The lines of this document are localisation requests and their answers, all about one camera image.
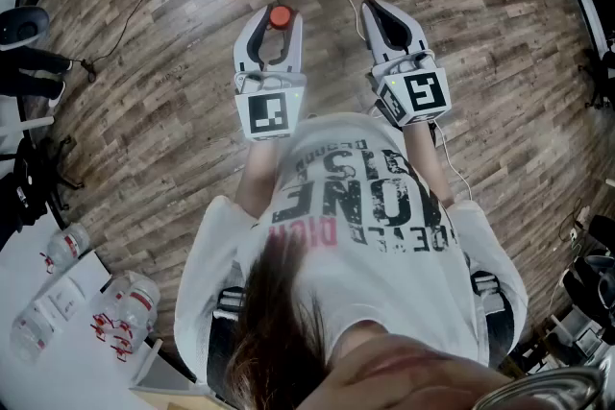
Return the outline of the silver glasses frame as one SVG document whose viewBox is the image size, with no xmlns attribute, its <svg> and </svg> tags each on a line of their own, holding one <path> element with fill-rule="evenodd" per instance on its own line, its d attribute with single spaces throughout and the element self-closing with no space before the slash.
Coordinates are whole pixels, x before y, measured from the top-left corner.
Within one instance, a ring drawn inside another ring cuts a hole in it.
<svg viewBox="0 0 615 410">
<path fill-rule="evenodd" d="M 606 366 L 559 368 L 505 384 L 472 410 L 615 410 Z"/>
</svg>

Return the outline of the person's right forearm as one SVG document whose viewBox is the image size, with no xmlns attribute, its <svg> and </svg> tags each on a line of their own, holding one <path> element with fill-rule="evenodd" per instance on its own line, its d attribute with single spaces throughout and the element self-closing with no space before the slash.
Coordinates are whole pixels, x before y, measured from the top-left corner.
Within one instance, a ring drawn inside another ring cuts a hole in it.
<svg viewBox="0 0 615 410">
<path fill-rule="evenodd" d="M 427 122 L 408 125 L 403 129 L 407 160 L 427 183 L 443 206 L 454 202 L 453 191 L 437 155 Z"/>
</svg>

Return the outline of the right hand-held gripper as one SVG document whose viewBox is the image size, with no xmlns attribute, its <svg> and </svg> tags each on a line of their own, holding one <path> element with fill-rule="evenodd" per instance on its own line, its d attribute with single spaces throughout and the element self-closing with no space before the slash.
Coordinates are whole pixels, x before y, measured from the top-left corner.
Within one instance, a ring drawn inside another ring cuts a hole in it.
<svg viewBox="0 0 615 410">
<path fill-rule="evenodd" d="M 420 24 L 382 0 L 365 0 L 361 17 L 376 64 L 368 79 L 382 116 L 393 127 L 402 129 L 434 121 L 449 111 L 446 72 L 437 66 L 432 51 L 422 51 L 428 44 Z"/>
</svg>

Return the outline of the grey office chair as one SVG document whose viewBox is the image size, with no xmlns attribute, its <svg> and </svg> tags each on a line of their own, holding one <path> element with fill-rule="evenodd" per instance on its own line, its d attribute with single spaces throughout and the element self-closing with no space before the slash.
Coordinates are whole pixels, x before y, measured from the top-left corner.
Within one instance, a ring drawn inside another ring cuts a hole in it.
<svg viewBox="0 0 615 410">
<path fill-rule="evenodd" d="M 10 51 L 33 43 L 49 29 L 47 11 L 36 6 L 22 6 L 0 12 L 0 51 Z"/>
</svg>

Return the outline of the white printed T-shirt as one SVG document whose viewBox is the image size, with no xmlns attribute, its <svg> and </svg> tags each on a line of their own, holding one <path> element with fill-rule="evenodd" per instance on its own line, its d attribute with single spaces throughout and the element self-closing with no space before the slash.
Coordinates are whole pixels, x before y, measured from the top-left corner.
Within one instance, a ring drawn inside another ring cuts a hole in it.
<svg viewBox="0 0 615 410">
<path fill-rule="evenodd" d="M 486 321 L 471 280 L 476 271 L 495 275 L 511 304 L 513 347 L 523 331 L 526 289 L 480 206 L 439 203 L 382 122 L 330 114 L 301 122 L 283 140 L 272 201 L 259 218 L 224 196 L 205 212 L 174 323 L 179 353 L 199 379 L 207 376 L 219 293 L 244 283 L 271 236 L 306 247 L 299 298 L 318 300 L 327 349 L 349 326 L 373 321 L 487 364 Z"/>
</svg>

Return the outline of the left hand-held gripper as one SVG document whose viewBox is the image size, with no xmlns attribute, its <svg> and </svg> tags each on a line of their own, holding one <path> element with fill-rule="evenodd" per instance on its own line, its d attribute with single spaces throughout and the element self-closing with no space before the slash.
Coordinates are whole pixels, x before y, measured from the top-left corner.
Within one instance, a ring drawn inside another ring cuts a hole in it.
<svg viewBox="0 0 615 410">
<path fill-rule="evenodd" d="M 283 49 L 267 64 L 259 49 L 269 25 L 270 6 L 247 22 L 234 44 L 235 105 L 246 138 L 252 141 L 286 138 L 299 122 L 307 77 L 300 73 L 303 55 L 303 18 L 295 11 L 292 26 L 283 33 Z"/>
</svg>

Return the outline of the person's left forearm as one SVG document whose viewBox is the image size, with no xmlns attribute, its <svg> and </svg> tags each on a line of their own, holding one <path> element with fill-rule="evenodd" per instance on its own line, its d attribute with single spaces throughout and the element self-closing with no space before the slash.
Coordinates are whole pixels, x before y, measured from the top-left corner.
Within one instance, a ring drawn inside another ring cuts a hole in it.
<svg viewBox="0 0 615 410">
<path fill-rule="evenodd" d="M 272 200 L 277 179 L 278 140 L 252 142 L 234 201 L 259 218 Z"/>
</svg>

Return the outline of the white desk frame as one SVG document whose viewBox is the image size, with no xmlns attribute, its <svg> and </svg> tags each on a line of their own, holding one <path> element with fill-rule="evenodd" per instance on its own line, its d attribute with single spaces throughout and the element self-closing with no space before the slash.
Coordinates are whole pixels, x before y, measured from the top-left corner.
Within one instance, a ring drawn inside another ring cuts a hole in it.
<svg viewBox="0 0 615 410">
<path fill-rule="evenodd" d="M 27 119 L 21 98 L 0 95 L 0 136 L 24 133 L 29 130 L 53 125 L 55 118 L 45 116 Z"/>
</svg>

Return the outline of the pile of red tags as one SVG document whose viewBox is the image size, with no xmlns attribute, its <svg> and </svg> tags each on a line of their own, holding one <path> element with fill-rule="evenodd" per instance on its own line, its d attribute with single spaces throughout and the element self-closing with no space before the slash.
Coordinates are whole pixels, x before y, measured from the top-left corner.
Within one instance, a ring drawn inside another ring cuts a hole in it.
<svg viewBox="0 0 615 410">
<path fill-rule="evenodd" d="M 134 353 L 131 327 L 124 321 L 112 320 L 105 313 L 95 314 L 92 318 L 90 326 L 94 329 L 96 338 L 114 350 L 117 360 L 126 363 Z"/>
</svg>

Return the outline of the small orange-red ball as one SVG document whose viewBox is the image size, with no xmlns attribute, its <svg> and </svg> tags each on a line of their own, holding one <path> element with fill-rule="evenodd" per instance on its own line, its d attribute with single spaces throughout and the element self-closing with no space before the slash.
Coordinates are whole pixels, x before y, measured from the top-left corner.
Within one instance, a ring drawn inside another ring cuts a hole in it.
<svg viewBox="0 0 615 410">
<path fill-rule="evenodd" d="M 285 32 L 291 28 L 295 11 L 285 5 L 273 7 L 268 13 L 268 28 Z"/>
</svg>

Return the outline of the black office chair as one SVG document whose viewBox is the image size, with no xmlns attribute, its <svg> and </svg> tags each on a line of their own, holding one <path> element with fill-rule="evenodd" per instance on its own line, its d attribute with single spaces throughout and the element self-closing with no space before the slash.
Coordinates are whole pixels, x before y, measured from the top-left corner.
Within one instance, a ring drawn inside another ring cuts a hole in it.
<svg viewBox="0 0 615 410">
<path fill-rule="evenodd" d="M 59 171 L 62 150 L 72 142 L 71 136 L 65 137 L 51 155 L 51 138 L 45 137 L 36 144 L 25 136 L 15 153 L 0 154 L 0 162 L 13 162 L 12 170 L 0 178 L 0 250 L 12 235 L 34 225 L 47 213 L 53 215 L 60 229 L 67 227 L 61 213 L 69 205 L 62 201 L 58 187 L 62 185 L 73 191 L 85 187 L 81 182 L 64 178 Z"/>
<path fill-rule="evenodd" d="M 589 235 L 606 247 L 573 262 L 573 271 L 563 277 L 563 286 L 585 316 L 603 329 L 603 340 L 615 345 L 615 220 L 595 215 Z"/>
<path fill-rule="evenodd" d="M 615 76 L 609 76 L 609 70 L 615 70 L 615 53 L 606 51 L 600 57 L 595 50 L 587 48 L 583 50 L 583 54 L 589 64 L 579 65 L 578 70 L 585 71 L 594 82 L 592 99 L 585 103 L 585 107 L 611 107 L 615 111 Z"/>
</svg>

